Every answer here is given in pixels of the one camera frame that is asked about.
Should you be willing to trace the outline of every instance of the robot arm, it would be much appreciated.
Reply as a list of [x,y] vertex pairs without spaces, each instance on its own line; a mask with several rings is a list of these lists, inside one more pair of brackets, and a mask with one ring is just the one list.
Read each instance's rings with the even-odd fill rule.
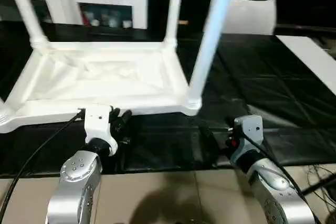
[[263,141],[261,116],[248,115],[235,119],[232,136],[226,145],[230,162],[247,176],[251,189],[264,209],[269,224],[314,224],[314,216],[286,175],[244,136],[256,144]]
[[[49,224],[88,224],[91,217],[94,190],[100,183],[101,158],[112,156],[118,144],[111,136],[112,121],[120,110],[95,105],[85,109],[86,145],[69,158],[60,171],[60,181],[48,205]],[[126,111],[112,125],[119,134],[131,117]]]

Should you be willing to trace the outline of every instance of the tile floor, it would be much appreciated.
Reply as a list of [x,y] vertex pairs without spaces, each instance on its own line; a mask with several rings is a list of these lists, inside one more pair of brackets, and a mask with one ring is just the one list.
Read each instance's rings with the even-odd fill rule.
[[[336,165],[322,166],[332,172]],[[311,167],[288,167],[300,187],[307,187]],[[319,170],[321,176],[326,170]],[[310,173],[312,183],[317,181]],[[3,200],[10,179],[0,179]],[[58,178],[21,179],[12,195],[4,224],[45,223],[47,204]],[[103,176],[95,193],[91,223],[266,223],[264,213],[240,172],[206,170],[197,172],[143,173]],[[328,209],[314,194],[308,202],[324,223]]]

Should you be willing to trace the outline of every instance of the black cable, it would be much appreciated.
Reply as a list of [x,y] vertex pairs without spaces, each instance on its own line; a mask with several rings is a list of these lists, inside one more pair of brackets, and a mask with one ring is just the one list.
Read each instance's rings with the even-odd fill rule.
[[[317,167],[317,169],[322,169],[322,170],[324,170],[324,171],[326,171],[326,172],[328,172],[328,173],[330,173],[330,174],[334,174],[332,171],[330,171],[330,170],[328,170],[328,169],[325,169],[324,167],[321,167],[320,165],[314,165],[314,167]],[[324,193],[325,194],[325,196],[331,201],[331,202],[333,202],[335,205],[336,205],[336,201],[335,200],[333,200],[329,195],[328,195],[328,192],[325,192]]]
[[321,187],[325,187],[329,185],[330,183],[334,182],[336,180],[336,174],[332,174],[327,178],[321,179],[318,183],[306,188],[302,191],[303,195],[308,195],[312,193],[313,191],[316,191],[317,189],[320,189]]
[[[309,174],[310,174],[310,173],[312,173],[311,170],[309,170],[309,171],[307,172],[307,183],[308,183],[309,186],[311,186],[311,184],[310,184],[310,179],[309,179]],[[317,194],[316,191],[314,191],[313,193],[314,193],[318,198],[320,198],[326,205],[329,205],[329,206],[331,206],[332,208],[335,208],[335,209],[336,209],[336,206],[334,206],[333,204],[327,202],[326,199],[323,199],[320,195]]]
[[[245,133],[243,133],[243,137],[251,144],[253,145],[255,148],[257,148],[258,150],[260,150],[261,153],[263,153],[269,160],[271,160],[289,179],[289,181],[293,184],[295,190],[297,191],[299,197],[308,205],[308,202],[305,198],[305,196],[303,195],[299,185],[295,182],[295,180],[292,178],[292,176],[286,171],[286,169],[275,159],[273,158],[270,154],[267,153],[267,151],[265,151],[263,148],[261,148],[261,146],[259,146],[258,144],[256,144],[251,138],[249,138]],[[315,222],[317,224],[321,224],[321,221],[318,219],[318,217],[314,214],[313,211],[311,211]]]
[[81,113],[79,112],[78,114],[76,114],[73,118],[71,118],[67,123],[65,123],[63,125],[63,127],[61,127],[60,129],[58,129],[56,132],[54,132],[47,140],[45,140],[42,145],[39,146],[39,148],[37,148],[32,154],[31,156],[27,159],[27,161],[25,162],[25,164],[22,166],[21,170],[18,172],[18,174],[16,175],[16,177],[14,178],[14,180],[12,181],[3,205],[1,206],[1,210],[0,210],[0,224],[2,223],[4,216],[5,216],[5,212],[7,209],[7,205],[9,203],[9,200],[11,198],[11,195],[14,191],[14,188],[16,186],[16,183],[18,182],[18,180],[20,179],[23,171],[25,170],[26,166],[28,165],[28,163],[33,159],[33,157],[47,144],[50,142],[50,140],[52,140],[55,136],[57,136],[61,131],[63,131],[65,128],[67,128],[71,123],[73,123],[77,118],[81,117]]

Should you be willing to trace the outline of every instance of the metal bracket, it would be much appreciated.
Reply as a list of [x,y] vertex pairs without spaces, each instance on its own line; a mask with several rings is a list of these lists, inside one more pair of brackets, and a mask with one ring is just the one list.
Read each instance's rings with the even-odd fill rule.
[[106,141],[110,147],[110,156],[117,152],[118,144],[111,136],[109,115],[111,106],[91,105],[85,108],[84,128],[86,132],[85,142],[89,143],[93,138]]
[[262,120],[260,115],[245,115],[235,119],[233,130],[238,132],[239,146],[231,156],[231,163],[236,164],[240,156],[249,150],[256,150],[259,152],[259,150],[250,144],[244,137],[239,136],[239,131],[252,139],[256,144],[261,145],[264,139]]

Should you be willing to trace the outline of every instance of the black table surface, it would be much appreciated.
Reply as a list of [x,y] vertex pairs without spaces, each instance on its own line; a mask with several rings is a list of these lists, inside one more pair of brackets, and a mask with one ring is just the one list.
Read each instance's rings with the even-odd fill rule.
[[[50,41],[160,41],[143,30],[43,25]],[[177,54],[189,81],[201,35],[179,35]],[[0,22],[0,97],[5,100],[31,53],[23,23]],[[283,165],[336,162],[336,97],[275,36],[224,35],[207,79],[197,116],[182,113],[134,116],[131,143],[103,161],[105,174],[229,167],[212,164],[198,123],[226,140],[228,118],[259,114],[264,145]],[[22,126],[0,135],[0,177],[13,176],[61,123]],[[76,122],[45,146],[25,176],[56,176],[85,139]]]

